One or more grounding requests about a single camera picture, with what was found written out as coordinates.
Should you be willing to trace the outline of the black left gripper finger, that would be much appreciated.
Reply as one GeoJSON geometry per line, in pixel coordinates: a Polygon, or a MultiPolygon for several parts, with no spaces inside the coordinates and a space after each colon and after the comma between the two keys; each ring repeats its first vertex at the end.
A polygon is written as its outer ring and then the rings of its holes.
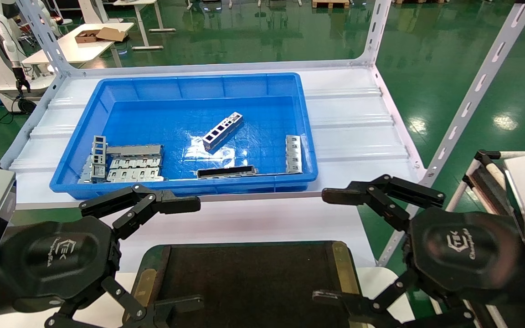
{"type": "Polygon", "coordinates": [[[198,212],[201,201],[197,196],[177,197],[171,190],[152,190],[141,184],[118,189],[106,195],[86,200],[79,205],[82,216],[102,218],[126,210],[112,223],[117,239],[125,240],[156,214],[198,212]]]}

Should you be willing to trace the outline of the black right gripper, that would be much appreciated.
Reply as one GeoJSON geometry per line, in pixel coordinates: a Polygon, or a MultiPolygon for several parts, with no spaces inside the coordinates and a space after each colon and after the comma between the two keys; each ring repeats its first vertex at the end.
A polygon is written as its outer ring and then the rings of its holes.
{"type": "Polygon", "coordinates": [[[388,308],[408,288],[421,287],[423,274],[450,292],[501,289],[515,273],[523,252],[523,241],[511,218],[479,211],[446,212],[439,209],[445,193],[388,174],[372,181],[351,181],[343,189],[325,188],[321,197],[328,204],[366,205],[398,232],[408,232],[410,227],[412,258],[421,273],[406,270],[375,299],[357,293],[313,291],[313,301],[341,307],[353,323],[375,328],[473,327],[474,314],[460,302],[440,315],[404,323],[388,308]],[[410,214],[396,200],[427,209],[410,223],[410,214]]]}

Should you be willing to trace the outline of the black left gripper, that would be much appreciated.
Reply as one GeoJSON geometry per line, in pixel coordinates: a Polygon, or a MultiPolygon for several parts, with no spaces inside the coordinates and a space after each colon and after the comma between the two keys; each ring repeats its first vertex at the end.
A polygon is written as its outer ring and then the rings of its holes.
{"type": "Polygon", "coordinates": [[[6,299],[13,311],[24,313],[62,305],[46,320],[46,328],[96,328],[73,316],[105,291],[129,315],[123,328],[169,328],[174,315],[204,307],[200,295],[143,307],[114,279],[120,257],[115,233],[96,218],[16,227],[0,245],[6,299]]]}

